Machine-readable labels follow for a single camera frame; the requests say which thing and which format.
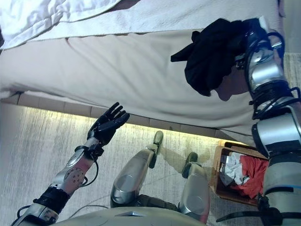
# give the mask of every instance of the black cable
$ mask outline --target black cable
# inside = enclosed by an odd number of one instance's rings
[[[88,183],[88,178],[84,177],[84,180],[85,180],[85,182],[82,183],[81,187],[84,186],[84,185],[86,185]]]
[[[18,210],[18,212],[17,212],[17,219],[14,220],[14,221],[10,224],[10,226],[13,226],[13,225],[18,221],[18,219],[21,217],[21,216],[20,216],[20,212],[21,212],[22,210],[26,209],[26,208],[29,208],[29,207],[30,207],[30,205],[21,207],[21,208]]]
[[[68,219],[72,218],[75,214],[77,214],[79,211],[81,211],[85,207],[103,207],[103,208],[108,209],[108,207],[102,206],[102,205],[85,205],[85,206],[79,208],[77,211],[75,211],[70,217],[68,217]]]
[[[97,178],[97,176],[98,176],[99,166],[98,166],[97,160],[96,160],[93,156],[91,156],[91,157],[93,158],[94,163],[95,163],[95,165],[96,165],[96,174],[95,174],[95,177],[94,177],[94,179],[93,179],[90,183],[87,183],[87,182],[88,182],[88,179],[87,179],[87,181],[86,181],[85,183],[83,183],[80,187],[86,187],[86,186],[89,186],[90,184],[92,184],[92,183],[96,180],[96,178]]]
[[[13,226],[13,225],[18,221],[18,219],[19,219],[19,218],[17,218],[16,220],[14,220],[14,222],[11,223],[10,226]]]
[[[21,208],[18,210],[18,212],[17,212],[17,218],[20,218],[20,217],[21,217],[21,216],[20,216],[21,210],[27,209],[27,208],[29,208],[29,207],[30,207],[30,205],[21,207]]]

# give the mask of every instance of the gray carpet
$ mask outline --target gray carpet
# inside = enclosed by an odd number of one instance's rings
[[[31,204],[47,188],[53,176],[64,167],[74,148],[83,144],[93,118],[56,113],[16,105],[1,105],[1,182],[0,222],[9,225],[16,211]],[[59,220],[67,219],[86,204],[109,206],[109,194],[114,178],[126,162],[140,149],[151,143],[154,128],[126,124],[120,128],[99,158],[100,173],[97,180],[75,192]],[[185,184],[179,173],[185,157],[194,151],[205,167],[208,178],[218,139],[163,130],[161,154],[154,169],[150,169],[142,194],[158,197],[177,204]],[[88,178],[93,178],[95,168]],[[86,208],[78,215],[101,208]],[[241,218],[223,223],[215,220],[228,213],[256,208],[226,201],[211,192],[208,225],[261,225],[260,220]]]

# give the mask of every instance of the white bedsheet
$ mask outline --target white bedsheet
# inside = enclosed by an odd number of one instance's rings
[[[280,23],[277,0],[36,0],[30,7],[27,2],[7,0],[3,4],[6,10],[2,9],[0,16],[5,39],[2,49],[38,34],[33,40],[203,29],[218,18],[233,21],[262,15],[269,19],[272,28],[279,28]]]
[[[98,15],[121,0],[3,0],[0,27],[1,49],[15,47],[58,22],[74,22]]]

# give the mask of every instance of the bed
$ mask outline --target bed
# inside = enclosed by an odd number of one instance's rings
[[[255,122],[243,72],[233,68],[211,97],[204,97],[187,84],[186,62],[171,63],[170,56],[191,43],[193,30],[219,17],[233,21],[264,15],[270,28],[282,33],[280,1],[107,2],[100,11],[88,14],[90,8],[85,9],[84,17],[68,13],[72,7],[54,6],[62,8],[59,19],[48,17],[52,20],[34,31],[27,24],[15,37],[3,35],[2,19],[1,97],[25,92],[26,98],[61,102],[63,109],[66,103],[106,108],[119,101],[137,116],[218,128],[252,144]]]

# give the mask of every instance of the robotic hand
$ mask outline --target robotic hand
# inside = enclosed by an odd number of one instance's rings
[[[95,181],[98,174],[97,158],[103,154],[103,146],[110,142],[116,129],[129,118],[129,114],[121,111],[122,106],[118,107],[118,105],[119,103],[115,103],[96,120],[88,132],[86,143],[75,148],[75,153],[65,168],[55,176],[44,194],[33,200],[33,204],[12,223],[12,226],[55,223],[58,214],[73,193],[78,188],[88,186]],[[93,163],[96,164],[96,176],[87,183],[85,174]]]

